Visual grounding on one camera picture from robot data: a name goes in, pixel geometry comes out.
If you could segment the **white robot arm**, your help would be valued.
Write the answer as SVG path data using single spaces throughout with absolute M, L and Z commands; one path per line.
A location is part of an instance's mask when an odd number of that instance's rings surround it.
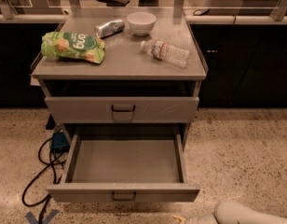
M 172 215 L 177 224 L 287 224 L 286 217 L 277 217 L 255 211 L 241 203 L 221 201 L 214 211 L 201 217 Z

